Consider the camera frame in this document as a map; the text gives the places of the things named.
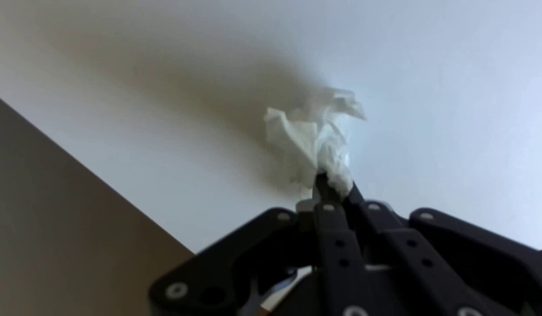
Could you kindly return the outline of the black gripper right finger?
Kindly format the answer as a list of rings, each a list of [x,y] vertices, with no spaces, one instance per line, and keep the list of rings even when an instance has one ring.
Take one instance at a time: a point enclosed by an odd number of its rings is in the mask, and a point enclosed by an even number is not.
[[[417,314],[542,316],[542,249],[431,207],[401,218],[357,188],[342,205],[357,239],[415,286]]]

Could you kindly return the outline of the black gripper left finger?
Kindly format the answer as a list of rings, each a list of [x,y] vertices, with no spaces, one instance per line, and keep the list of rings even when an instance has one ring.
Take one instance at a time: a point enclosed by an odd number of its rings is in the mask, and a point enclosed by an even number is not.
[[[271,207],[159,276],[150,316],[347,316],[361,312],[363,258],[349,197],[326,174],[294,211]]]

